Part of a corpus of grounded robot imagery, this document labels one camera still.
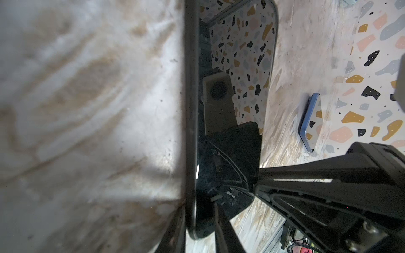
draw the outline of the rectangular mirror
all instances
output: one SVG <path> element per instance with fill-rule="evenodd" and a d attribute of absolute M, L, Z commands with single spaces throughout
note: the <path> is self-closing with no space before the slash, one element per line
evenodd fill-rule
<path fill-rule="evenodd" d="M 253 202 L 277 36 L 268 0 L 201 0 L 197 8 L 196 176 L 187 198 L 194 239 L 214 231 L 214 201 L 229 219 Z"/>

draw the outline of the black circular hole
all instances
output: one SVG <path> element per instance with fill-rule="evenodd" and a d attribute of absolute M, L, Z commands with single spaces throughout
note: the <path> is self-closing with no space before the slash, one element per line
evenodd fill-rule
<path fill-rule="evenodd" d="M 220 100 L 226 95 L 226 85 L 224 82 L 219 81 L 212 85 L 211 90 L 209 91 L 211 97 L 215 100 Z"/>

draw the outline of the metal screw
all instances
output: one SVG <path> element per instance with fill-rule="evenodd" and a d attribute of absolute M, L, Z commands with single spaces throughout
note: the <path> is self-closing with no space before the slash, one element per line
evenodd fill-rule
<path fill-rule="evenodd" d="M 363 222 L 363 228 L 370 234 L 378 234 L 379 230 L 371 224 L 368 224 L 367 221 Z"/>
<path fill-rule="evenodd" d="M 355 243 L 355 241 L 353 241 L 352 239 L 346 239 L 345 243 L 346 243 L 347 248 L 351 252 L 358 252 L 359 251 L 359 245 L 357 243 Z"/>

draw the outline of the cable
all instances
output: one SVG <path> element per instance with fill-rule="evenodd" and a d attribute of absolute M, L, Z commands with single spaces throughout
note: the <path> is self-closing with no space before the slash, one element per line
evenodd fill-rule
<path fill-rule="evenodd" d="M 297 241 L 301 241 L 301 240 L 305 240 L 307 239 L 306 237 L 303 237 L 301 239 L 296 240 L 294 237 L 292 237 L 292 240 L 294 241 L 294 243 L 296 243 Z"/>
<path fill-rule="evenodd" d="M 296 242 L 296 243 L 293 243 L 293 244 L 291 244 L 290 246 L 287 247 L 287 253 L 292 253 L 291 248 L 295 247 L 295 246 L 301 246 L 303 248 L 312 249 L 312 251 L 321 252 L 319 249 L 317 249 L 315 247 L 312 247 L 312 246 L 310 246 L 308 244 L 303 244 L 303 243 L 300 243 L 300 242 Z"/>

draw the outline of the terrazzo pattern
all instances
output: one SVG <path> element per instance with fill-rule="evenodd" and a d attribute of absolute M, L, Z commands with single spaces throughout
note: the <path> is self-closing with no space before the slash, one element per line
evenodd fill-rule
<path fill-rule="evenodd" d="M 275 24 L 272 6 L 253 0 L 211 28 L 212 66 L 231 77 L 237 122 L 254 121 L 260 133 L 273 65 Z"/>
<path fill-rule="evenodd" d="M 200 18 L 206 23 L 234 2 L 233 0 L 201 0 Z"/>
<path fill-rule="evenodd" d="M 401 0 L 357 4 L 363 5 L 362 12 L 325 158 L 345 154 L 356 141 L 389 144 L 405 152 L 405 113 L 394 98 L 405 53 L 404 4 Z"/>

